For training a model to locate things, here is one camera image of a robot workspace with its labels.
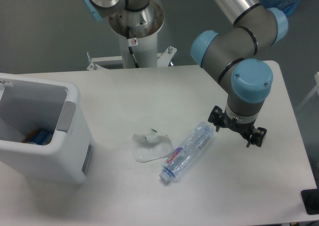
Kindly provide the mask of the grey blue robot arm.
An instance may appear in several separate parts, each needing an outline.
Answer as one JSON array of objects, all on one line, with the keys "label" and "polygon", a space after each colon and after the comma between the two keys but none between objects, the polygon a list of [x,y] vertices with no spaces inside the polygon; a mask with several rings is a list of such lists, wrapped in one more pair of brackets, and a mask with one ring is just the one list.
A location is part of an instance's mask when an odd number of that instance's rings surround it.
[{"label": "grey blue robot arm", "polygon": [[[152,0],[83,0],[92,17],[108,18],[117,33],[125,68],[158,64],[157,34],[163,26],[161,7]],[[214,107],[208,121],[217,129],[239,133],[248,145],[261,146],[266,129],[254,126],[273,81],[271,68],[254,57],[288,31],[288,20],[277,8],[258,0],[215,0],[233,24],[220,35],[208,30],[194,40],[190,54],[227,93],[225,109]]]}]

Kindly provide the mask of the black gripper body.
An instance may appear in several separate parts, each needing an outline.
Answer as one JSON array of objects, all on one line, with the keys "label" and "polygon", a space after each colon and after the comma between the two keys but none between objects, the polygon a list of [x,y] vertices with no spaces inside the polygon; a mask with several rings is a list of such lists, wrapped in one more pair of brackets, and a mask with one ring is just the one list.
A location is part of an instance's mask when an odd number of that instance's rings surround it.
[{"label": "black gripper body", "polygon": [[239,120],[231,119],[226,112],[222,114],[220,128],[228,128],[239,133],[244,139],[250,139],[256,120],[249,123],[240,123]]}]

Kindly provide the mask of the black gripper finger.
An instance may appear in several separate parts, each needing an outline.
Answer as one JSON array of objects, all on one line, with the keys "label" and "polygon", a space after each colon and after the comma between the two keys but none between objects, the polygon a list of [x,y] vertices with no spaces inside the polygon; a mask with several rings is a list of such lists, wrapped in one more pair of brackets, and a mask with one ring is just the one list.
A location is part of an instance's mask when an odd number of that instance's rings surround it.
[{"label": "black gripper finger", "polygon": [[261,147],[264,141],[264,138],[267,134],[267,130],[262,127],[254,128],[252,134],[247,140],[246,147],[249,148],[250,145],[255,145]]},{"label": "black gripper finger", "polygon": [[223,128],[223,111],[219,106],[215,106],[212,109],[208,117],[208,122],[216,127],[216,132]]}]

